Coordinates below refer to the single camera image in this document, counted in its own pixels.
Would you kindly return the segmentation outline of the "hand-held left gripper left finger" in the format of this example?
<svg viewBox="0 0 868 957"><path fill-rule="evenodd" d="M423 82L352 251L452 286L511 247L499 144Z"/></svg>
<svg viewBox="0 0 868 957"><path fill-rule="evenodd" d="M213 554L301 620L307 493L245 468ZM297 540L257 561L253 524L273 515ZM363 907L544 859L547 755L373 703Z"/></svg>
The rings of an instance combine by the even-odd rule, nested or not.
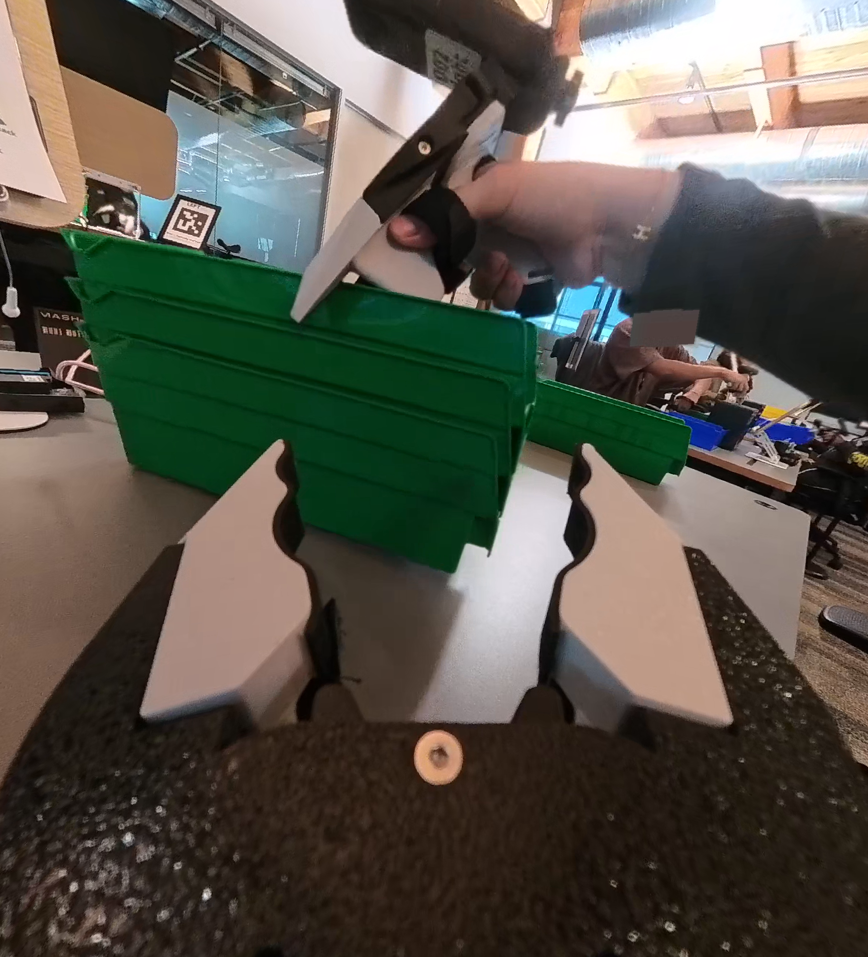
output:
<svg viewBox="0 0 868 957"><path fill-rule="evenodd" d="M283 712L313 676L317 586L290 445L276 440L190 528L140 706L147 724Z"/></svg>

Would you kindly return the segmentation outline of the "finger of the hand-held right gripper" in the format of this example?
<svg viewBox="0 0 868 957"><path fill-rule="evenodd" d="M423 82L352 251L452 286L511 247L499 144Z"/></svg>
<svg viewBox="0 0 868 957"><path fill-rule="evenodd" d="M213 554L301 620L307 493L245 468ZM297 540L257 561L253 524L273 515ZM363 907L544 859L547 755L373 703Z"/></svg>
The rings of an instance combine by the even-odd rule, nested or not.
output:
<svg viewBox="0 0 868 957"><path fill-rule="evenodd" d="M446 294L431 251L406 248L382 225L350 263L359 280L392 293L442 301Z"/></svg>
<svg viewBox="0 0 868 957"><path fill-rule="evenodd" d="M381 229L365 198L358 198L304 270L290 317L303 322L351 271L355 257Z"/></svg>

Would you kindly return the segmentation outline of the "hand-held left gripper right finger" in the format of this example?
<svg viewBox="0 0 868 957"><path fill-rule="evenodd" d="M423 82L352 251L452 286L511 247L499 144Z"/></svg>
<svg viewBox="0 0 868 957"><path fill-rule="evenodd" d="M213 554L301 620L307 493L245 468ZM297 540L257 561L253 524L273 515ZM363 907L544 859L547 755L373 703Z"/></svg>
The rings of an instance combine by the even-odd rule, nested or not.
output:
<svg viewBox="0 0 868 957"><path fill-rule="evenodd" d="M542 628L542 682L604 730L633 711L733 723L679 535L590 444L568 480L564 542Z"/></svg>

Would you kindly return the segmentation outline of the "green plastic bin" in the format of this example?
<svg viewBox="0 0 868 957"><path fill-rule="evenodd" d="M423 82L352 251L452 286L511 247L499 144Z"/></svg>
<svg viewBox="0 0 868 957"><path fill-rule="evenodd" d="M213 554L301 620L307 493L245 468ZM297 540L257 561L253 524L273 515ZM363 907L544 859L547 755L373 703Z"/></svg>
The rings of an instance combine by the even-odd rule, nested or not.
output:
<svg viewBox="0 0 868 957"><path fill-rule="evenodd" d="M589 444L618 473L659 485L687 466L691 430L666 413L541 379L527 438L568 456Z"/></svg>
<svg viewBox="0 0 868 957"><path fill-rule="evenodd" d="M441 571L492 550L509 480L482 427L87 329L129 461L220 495L276 441L304 523Z"/></svg>
<svg viewBox="0 0 868 957"><path fill-rule="evenodd" d="M220 402L221 434L245 445L267 440L236 435L260 427L236 427L235 406L311 461L372 457L353 472L474 515L502 510L534 396L523 321L347 285L297 324L297 276L232 268L232 284L71 279L102 372Z"/></svg>
<svg viewBox="0 0 868 957"><path fill-rule="evenodd" d="M90 338L133 337L271 372L295 373L443 413L521 422L536 396L533 325L341 283L303 322L301 277L238 258L66 229Z"/></svg>

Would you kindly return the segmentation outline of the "person's right hand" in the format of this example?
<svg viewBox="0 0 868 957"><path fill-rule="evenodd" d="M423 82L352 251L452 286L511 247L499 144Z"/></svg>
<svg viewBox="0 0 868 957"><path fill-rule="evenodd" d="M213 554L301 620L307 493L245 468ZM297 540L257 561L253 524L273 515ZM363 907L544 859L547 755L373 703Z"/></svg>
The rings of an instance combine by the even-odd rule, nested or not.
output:
<svg viewBox="0 0 868 957"><path fill-rule="evenodd" d="M536 246L557 280L636 290L682 189L677 171L582 161L503 161L454 192L479 231Z"/></svg>

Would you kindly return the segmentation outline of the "fiducial marker sign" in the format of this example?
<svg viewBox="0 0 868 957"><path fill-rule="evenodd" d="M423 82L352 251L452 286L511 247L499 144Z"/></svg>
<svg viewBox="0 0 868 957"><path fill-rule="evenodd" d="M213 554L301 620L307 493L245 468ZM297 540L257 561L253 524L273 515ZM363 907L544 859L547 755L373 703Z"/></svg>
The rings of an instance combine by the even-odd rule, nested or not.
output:
<svg viewBox="0 0 868 957"><path fill-rule="evenodd" d="M221 207L178 194L157 234L156 241L195 252L204 252Z"/></svg>

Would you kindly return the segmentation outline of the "grey work table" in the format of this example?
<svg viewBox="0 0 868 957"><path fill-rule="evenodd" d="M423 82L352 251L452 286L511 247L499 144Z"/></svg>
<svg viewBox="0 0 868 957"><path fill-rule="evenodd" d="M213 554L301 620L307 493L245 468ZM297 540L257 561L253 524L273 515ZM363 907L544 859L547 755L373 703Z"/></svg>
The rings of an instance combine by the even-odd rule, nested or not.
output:
<svg viewBox="0 0 868 957"><path fill-rule="evenodd" d="M706 450L691 445L687 466L757 495L785 499L797 486L801 466L761 461L752 455L756 451L748 441L735 450Z"/></svg>

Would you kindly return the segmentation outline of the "wooden board stand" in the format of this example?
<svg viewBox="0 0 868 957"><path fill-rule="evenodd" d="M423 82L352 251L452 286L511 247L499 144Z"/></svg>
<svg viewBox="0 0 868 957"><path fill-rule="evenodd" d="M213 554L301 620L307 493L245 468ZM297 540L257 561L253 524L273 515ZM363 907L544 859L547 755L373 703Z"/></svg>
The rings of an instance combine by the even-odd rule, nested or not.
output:
<svg viewBox="0 0 868 957"><path fill-rule="evenodd" d="M86 178L167 200L176 191L178 133L164 112L60 68Z"/></svg>

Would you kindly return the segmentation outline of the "grey ceiling pipe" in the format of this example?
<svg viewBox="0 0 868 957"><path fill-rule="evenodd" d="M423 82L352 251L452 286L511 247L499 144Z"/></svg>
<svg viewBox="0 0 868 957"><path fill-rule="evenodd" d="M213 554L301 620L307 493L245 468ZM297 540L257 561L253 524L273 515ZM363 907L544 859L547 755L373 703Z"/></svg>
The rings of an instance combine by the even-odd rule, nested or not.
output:
<svg viewBox="0 0 868 957"><path fill-rule="evenodd" d="M868 79L868 67L857 67L829 71L825 73L802 75L789 78L775 78L762 80L745 80L714 87L682 89L651 93L621 100L604 100L597 102L583 102L571 108L571 113L593 112L608 109L625 109L634 106L654 105L662 102L679 102L690 98L713 98L720 95L748 93L751 91L771 91L802 86L839 83L851 80Z"/></svg>

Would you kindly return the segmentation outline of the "black flat box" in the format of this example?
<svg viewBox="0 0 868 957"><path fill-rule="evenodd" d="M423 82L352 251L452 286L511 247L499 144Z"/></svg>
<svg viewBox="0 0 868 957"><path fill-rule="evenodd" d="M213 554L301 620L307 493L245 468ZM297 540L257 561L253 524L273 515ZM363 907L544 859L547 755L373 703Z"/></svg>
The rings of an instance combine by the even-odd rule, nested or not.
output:
<svg viewBox="0 0 868 957"><path fill-rule="evenodd" d="M84 399L75 392L0 392L0 413L44 413L52 416L78 415L84 412Z"/></svg>

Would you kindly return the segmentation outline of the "wooden backing board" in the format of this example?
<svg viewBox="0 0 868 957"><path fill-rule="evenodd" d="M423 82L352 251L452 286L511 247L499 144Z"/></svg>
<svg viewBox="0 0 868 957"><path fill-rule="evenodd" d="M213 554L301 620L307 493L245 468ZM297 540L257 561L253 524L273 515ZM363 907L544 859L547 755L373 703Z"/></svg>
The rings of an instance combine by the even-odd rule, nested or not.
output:
<svg viewBox="0 0 868 957"><path fill-rule="evenodd" d="M54 35L45 2L6 3L35 120L64 199L49 200L0 185L0 220L31 229L57 230L81 212L85 185Z"/></svg>

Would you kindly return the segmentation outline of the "glass partition wall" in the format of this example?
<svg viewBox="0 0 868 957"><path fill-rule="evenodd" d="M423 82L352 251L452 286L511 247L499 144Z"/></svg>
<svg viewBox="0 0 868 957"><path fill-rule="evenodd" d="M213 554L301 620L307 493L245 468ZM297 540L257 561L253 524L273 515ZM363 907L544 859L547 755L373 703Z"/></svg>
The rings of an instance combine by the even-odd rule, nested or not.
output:
<svg viewBox="0 0 868 957"><path fill-rule="evenodd" d="M300 273L327 218L340 88L215 2L48 1L59 64L161 110L209 248Z"/></svg>

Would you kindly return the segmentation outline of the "dark ribbed duct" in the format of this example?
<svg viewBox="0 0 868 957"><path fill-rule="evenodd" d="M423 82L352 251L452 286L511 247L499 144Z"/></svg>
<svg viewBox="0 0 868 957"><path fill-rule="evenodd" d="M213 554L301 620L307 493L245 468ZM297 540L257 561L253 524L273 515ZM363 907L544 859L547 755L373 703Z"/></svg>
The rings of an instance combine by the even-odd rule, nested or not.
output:
<svg viewBox="0 0 868 957"><path fill-rule="evenodd" d="M754 39L763 25L754 2L585 2L579 16L582 53L592 62L699 52L709 41Z"/></svg>

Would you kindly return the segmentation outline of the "silver air duct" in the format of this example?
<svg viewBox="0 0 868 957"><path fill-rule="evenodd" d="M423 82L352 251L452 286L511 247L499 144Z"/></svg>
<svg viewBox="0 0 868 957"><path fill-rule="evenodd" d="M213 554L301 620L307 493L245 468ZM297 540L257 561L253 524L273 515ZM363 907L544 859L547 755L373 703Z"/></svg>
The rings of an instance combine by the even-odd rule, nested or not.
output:
<svg viewBox="0 0 868 957"><path fill-rule="evenodd" d="M692 163L822 209L868 215L868 124L641 142L641 165Z"/></svg>

